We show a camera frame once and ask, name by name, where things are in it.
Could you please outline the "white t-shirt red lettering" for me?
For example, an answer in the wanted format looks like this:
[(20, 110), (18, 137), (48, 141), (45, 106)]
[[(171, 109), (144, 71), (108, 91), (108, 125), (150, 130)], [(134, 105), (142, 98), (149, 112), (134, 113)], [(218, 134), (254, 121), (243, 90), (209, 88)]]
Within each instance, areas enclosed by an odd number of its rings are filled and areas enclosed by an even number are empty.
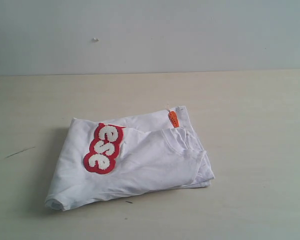
[(214, 173), (185, 106), (93, 122), (74, 118), (45, 205), (68, 211), (170, 189), (204, 188)]

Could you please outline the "orange size tag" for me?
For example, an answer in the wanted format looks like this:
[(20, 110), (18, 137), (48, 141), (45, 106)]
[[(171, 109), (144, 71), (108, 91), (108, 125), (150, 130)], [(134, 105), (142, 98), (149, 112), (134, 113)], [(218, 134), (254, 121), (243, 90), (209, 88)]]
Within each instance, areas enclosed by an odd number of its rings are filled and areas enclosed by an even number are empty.
[(171, 110), (168, 105), (166, 106), (166, 110), (168, 111), (168, 118), (170, 120), (170, 123), (174, 128), (178, 128), (180, 125), (177, 113), (174, 110)]

